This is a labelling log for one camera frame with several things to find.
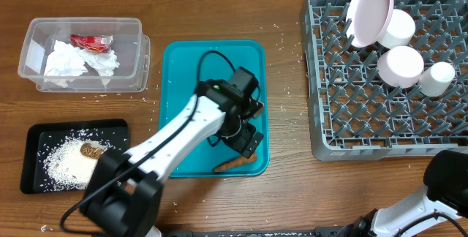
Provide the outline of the orange carrot piece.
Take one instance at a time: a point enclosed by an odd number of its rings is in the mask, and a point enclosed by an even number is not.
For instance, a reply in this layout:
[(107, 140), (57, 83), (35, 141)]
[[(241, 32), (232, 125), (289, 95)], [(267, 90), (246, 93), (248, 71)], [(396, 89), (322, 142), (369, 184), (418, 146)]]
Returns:
[(256, 153), (253, 153), (253, 155), (251, 155), (250, 158), (238, 157), (238, 158), (235, 158), (235, 159), (228, 160), (227, 162), (224, 162), (224, 163), (216, 166), (213, 169), (213, 172), (221, 173), (221, 172), (224, 172), (226, 170), (230, 170), (230, 169), (233, 169), (233, 168), (238, 168), (238, 167), (243, 166), (243, 165), (251, 164), (251, 163), (255, 162), (256, 160), (257, 160), (257, 154)]

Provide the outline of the red snack wrapper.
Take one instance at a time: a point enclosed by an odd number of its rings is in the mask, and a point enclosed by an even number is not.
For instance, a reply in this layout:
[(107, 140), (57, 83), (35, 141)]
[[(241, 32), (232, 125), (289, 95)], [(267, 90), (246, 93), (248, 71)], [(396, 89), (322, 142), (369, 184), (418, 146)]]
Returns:
[(76, 47), (88, 50), (94, 53), (106, 53), (110, 50), (113, 42), (113, 36), (83, 36), (79, 34), (71, 34), (70, 40)]

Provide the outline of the brown patterned cookie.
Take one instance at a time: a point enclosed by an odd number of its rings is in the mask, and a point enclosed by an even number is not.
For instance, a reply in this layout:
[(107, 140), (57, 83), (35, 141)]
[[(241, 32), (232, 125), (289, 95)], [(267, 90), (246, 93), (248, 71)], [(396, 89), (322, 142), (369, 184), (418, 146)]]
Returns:
[(80, 147), (80, 153), (91, 159), (99, 159), (105, 151), (101, 148), (94, 147), (90, 143), (84, 143)]

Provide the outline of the large white plate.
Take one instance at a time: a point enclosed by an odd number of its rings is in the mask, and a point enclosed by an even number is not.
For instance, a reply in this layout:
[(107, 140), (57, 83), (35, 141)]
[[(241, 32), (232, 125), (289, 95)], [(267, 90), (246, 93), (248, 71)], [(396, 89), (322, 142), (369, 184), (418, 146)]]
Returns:
[(351, 0), (346, 21), (351, 20), (346, 36), (354, 36), (351, 45), (364, 48), (374, 44), (386, 32), (394, 0)]

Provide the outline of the small pink bowl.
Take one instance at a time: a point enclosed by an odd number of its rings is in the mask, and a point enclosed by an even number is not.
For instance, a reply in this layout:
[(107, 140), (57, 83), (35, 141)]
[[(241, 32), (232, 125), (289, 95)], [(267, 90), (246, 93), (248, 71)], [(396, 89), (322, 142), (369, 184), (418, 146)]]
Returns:
[(380, 78), (392, 87), (403, 89), (414, 86), (423, 72), (424, 61), (420, 53), (408, 46), (397, 46), (377, 60)]

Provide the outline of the white-green bowl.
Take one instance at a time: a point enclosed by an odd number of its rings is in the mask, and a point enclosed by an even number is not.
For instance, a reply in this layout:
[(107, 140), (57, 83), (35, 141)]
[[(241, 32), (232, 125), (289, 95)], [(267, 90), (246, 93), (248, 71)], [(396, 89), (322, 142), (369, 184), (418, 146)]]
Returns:
[(385, 48), (408, 45), (415, 33), (415, 21), (403, 10), (394, 9), (383, 36), (377, 40)]

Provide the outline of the white cup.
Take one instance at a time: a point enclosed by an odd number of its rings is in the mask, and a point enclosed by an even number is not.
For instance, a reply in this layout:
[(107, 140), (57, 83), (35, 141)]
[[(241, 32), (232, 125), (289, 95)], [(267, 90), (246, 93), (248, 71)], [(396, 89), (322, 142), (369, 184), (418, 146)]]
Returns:
[(420, 92), (428, 97), (441, 96), (454, 79), (456, 71), (447, 62), (437, 62), (422, 73), (418, 81)]

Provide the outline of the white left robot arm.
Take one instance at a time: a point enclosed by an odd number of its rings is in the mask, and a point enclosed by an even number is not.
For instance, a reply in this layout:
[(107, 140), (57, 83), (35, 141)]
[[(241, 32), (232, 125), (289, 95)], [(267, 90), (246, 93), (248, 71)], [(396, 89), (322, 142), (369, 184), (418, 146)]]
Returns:
[(216, 136), (243, 158), (250, 158), (263, 134), (250, 119), (264, 104), (254, 74), (239, 67), (229, 80), (196, 80), (185, 108), (143, 143), (123, 153), (105, 151), (99, 158), (83, 199), (64, 213), (60, 228), (79, 211), (100, 231), (91, 236), (160, 236), (155, 226), (162, 190), (170, 174), (204, 140)]

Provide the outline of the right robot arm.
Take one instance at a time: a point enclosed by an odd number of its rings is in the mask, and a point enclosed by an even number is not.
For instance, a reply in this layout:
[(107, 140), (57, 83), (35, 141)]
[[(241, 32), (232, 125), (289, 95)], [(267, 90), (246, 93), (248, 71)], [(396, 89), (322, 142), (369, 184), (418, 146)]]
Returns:
[(423, 186), (398, 203), (374, 209), (343, 227), (338, 236), (416, 236), (442, 222), (457, 223), (467, 217), (467, 155), (444, 150), (436, 154), (423, 176)]

